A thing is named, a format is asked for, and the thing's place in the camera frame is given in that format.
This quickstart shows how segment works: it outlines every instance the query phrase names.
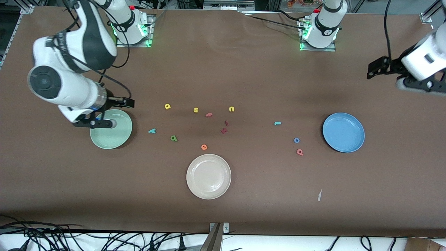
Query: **black cable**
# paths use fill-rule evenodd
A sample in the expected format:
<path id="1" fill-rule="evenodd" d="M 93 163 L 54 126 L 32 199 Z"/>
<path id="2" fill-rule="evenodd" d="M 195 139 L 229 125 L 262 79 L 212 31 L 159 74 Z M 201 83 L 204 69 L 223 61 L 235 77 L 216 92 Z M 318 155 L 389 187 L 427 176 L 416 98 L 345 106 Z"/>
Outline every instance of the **black cable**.
<path id="1" fill-rule="evenodd" d="M 158 246 L 155 248 L 155 251 L 158 251 L 158 249 L 160 249 L 161 244 L 163 243 L 164 240 L 166 240 L 167 236 L 169 236 L 169 234 L 164 235 L 163 239 L 157 243 Z"/>
<path id="2" fill-rule="evenodd" d="M 388 52 L 388 57 L 389 57 L 388 61 L 389 61 L 389 62 L 392 62 L 392 53 L 391 53 L 391 51 L 390 51 L 390 39 L 389 39 L 388 31 L 387 31 L 387 14 L 388 14 L 388 12 L 389 12 L 389 6 L 390 6 L 390 2 L 391 2 L 391 1 L 392 1 L 392 0 L 388 0 L 388 2 L 387 2 L 387 6 L 386 6 L 386 11 L 385 11 L 385 13 L 384 13 L 384 33 L 385 33 L 385 35 L 386 35 L 387 52 Z"/>
<path id="3" fill-rule="evenodd" d="M 118 247 L 114 248 L 113 251 L 118 251 L 118 249 L 119 249 L 120 247 L 123 247 L 123 246 L 127 245 L 127 243 L 129 243 L 129 242 L 128 242 L 129 240 L 133 239 L 134 237 L 136 237 L 136 236 L 138 236 L 138 235 L 140 235 L 140 234 L 142 234 L 142 233 L 137 233 L 136 235 L 134 235 L 134 236 L 132 236 L 132 237 L 126 239 L 126 240 L 123 241 Z"/>
<path id="4" fill-rule="evenodd" d="M 365 238 L 367 241 L 368 241 L 368 246 L 369 246 L 369 248 L 367 248 L 365 245 L 364 245 L 364 242 L 363 242 L 363 238 Z M 363 236 L 361 236 L 361 245 L 365 248 L 365 250 L 367 250 L 367 251 L 372 251 L 372 243 L 370 242 L 370 239 L 367 237 L 367 236 L 365 236 L 365 235 L 363 235 Z"/>
<path id="5" fill-rule="evenodd" d="M 104 76 L 102 75 L 102 76 L 99 78 L 99 81 L 98 81 L 99 84 L 101 83 L 103 77 L 104 77 Z"/>
<path id="6" fill-rule="evenodd" d="M 180 246 L 178 247 L 178 251 L 184 251 L 186 250 L 187 247 L 186 245 L 184 245 L 184 238 L 183 238 L 183 234 L 180 234 Z"/>
<path id="7" fill-rule="evenodd" d="M 390 245 L 389 251 L 393 250 L 393 246 L 395 245 L 395 242 L 396 242 L 396 237 L 393 237 L 393 241 L 392 241 L 392 244 Z"/>
<path id="8" fill-rule="evenodd" d="M 79 16 L 76 17 L 76 19 L 74 20 L 74 22 L 73 22 L 70 26 L 68 26 L 65 30 L 66 30 L 67 32 L 71 31 L 71 29 L 77 24 L 77 21 L 78 21 L 78 20 L 79 20 Z"/>
<path id="9" fill-rule="evenodd" d="M 331 244 L 330 248 L 327 249 L 327 251 L 331 251 L 333 249 L 333 247 L 335 246 L 335 244 L 339 240 L 339 238 L 341 238 L 341 236 L 338 236 L 338 237 L 336 237 L 336 239 L 334 239 L 333 243 Z"/>
<path id="10" fill-rule="evenodd" d="M 202 234 L 202 233 L 188 233 L 188 234 L 182 234 L 183 236 L 187 236 L 187 235 L 194 235 L 194 234 Z M 175 238 L 178 238 L 178 237 L 180 237 L 179 235 L 177 235 L 177 236 L 172 236 L 172 237 L 169 237 L 169 238 L 164 238 L 162 241 L 160 241 L 159 243 L 157 243 L 157 245 L 161 245 L 161 243 L 162 242 L 165 242 L 165 241 L 168 241 L 168 240 L 171 240 L 171 239 L 175 239 Z"/>
<path id="11" fill-rule="evenodd" d="M 89 2 L 92 3 L 93 5 L 98 6 L 99 8 L 101 8 L 102 10 L 104 10 L 105 13 L 107 13 L 107 15 L 113 19 L 113 21 L 115 22 L 115 24 L 118 23 L 118 21 L 116 20 L 116 18 L 115 18 L 113 15 L 111 15 L 111 14 L 104 8 L 104 7 L 102 7 L 102 6 L 99 5 L 99 4 L 96 4 L 96 2 L 94 2 L 93 0 L 87 0 L 87 1 L 89 1 Z M 125 38 L 125 42 L 127 43 L 127 58 L 126 58 L 125 62 L 124 62 L 122 65 L 120 65 L 120 66 L 114 66 L 114 65 L 112 65 L 112 67 L 114 67 L 114 68 L 121 68 L 121 67 L 123 67 L 124 65 L 126 65 L 127 62 L 128 62 L 128 59 L 129 59 L 129 57 L 130 57 L 130 44 L 128 43 L 127 36 L 125 35 L 125 32 L 122 30 L 121 26 L 118 26 L 118 27 L 115 27 L 115 28 L 118 29 L 119 32 L 122 32 L 122 34 L 124 35 L 124 38 Z"/>
<path id="12" fill-rule="evenodd" d="M 73 21 L 76 23 L 76 25 L 78 26 L 78 28 L 80 28 L 81 26 L 79 26 L 77 19 L 74 17 L 73 13 L 71 13 L 70 8 L 68 7 L 68 5 L 66 4 L 66 0 L 62 0 L 63 5 L 65 6 L 66 10 L 68 11 L 68 13 L 70 13 L 71 18 L 73 18 Z"/>
<path id="13" fill-rule="evenodd" d="M 294 21 L 299 21 L 299 19 L 298 18 L 295 18 L 295 17 L 292 17 L 292 16 L 290 16 L 290 15 L 288 15 L 285 11 L 283 11 L 283 10 L 275 10 L 274 12 L 280 12 L 280 13 L 282 13 L 282 14 L 284 14 L 287 18 L 289 18 L 289 19 L 291 19 L 291 20 L 294 20 Z"/>
<path id="14" fill-rule="evenodd" d="M 267 22 L 271 22 L 271 23 L 275 23 L 275 24 L 278 24 L 278 25 L 293 27 L 293 28 L 296 28 L 296 29 L 305 29 L 304 27 L 297 27 L 297 26 L 294 26 L 294 25 L 288 25 L 288 24 L 284 24 L 284 23 L 280 23 L 280 22 L 264 19 L 264 18 L 261 18 L 261 17 L 253 17 L 253 16 L 250 16 L 250 17 L 255 18 L 255 19 L 259 19 L 259 20 L 263 20 L 263 21 L 267 21 Z"/>
<path id="15" fill-rule="evenodd" d="M 115 234 L 115 238 L 116 239 L 119 239 L 119 238 L 121 238 L 121 237 L 123 237 L 124 235 L 126 235 L 127 233 L 118 233 L 118 234 Z M 111 241 L 110 242 L 110 240 L 108 240 L 106 243 L 105 243 L 105 245 L 102 247 L 102 249 L 101 249 L 101 251 L 107 251 L 107 248 L 113 243 L 113 242 L 115 242 L 116 240 L 113 240 L 113 241 Z"/>
<path id="16" fill-rule="evenodd" d="M 26 230 L 28 232 L 32 232 L 33 234 L 37 234 L 37 235 L 39 235 L 39 237 L 44 238 L 48 242 L 48 244 L 50 246 L 52 246 L 53 248 L 58 249 L 58 247 L 48 237 L 46 237 L 44 234 L 39 233 L 39 231 L 37 231 L 37 230 L 31 229 L 28 227 L 21 227 L 21 226 L 7 226 L 7 227 L 0 226 L 0 229 L 22 229 L 22 230 Z M 40 245 L 44 250 L 46 250 L 37 240 L 33 240 L 32 238 L 31 238 L 31 240 L 34 243 Z"/>

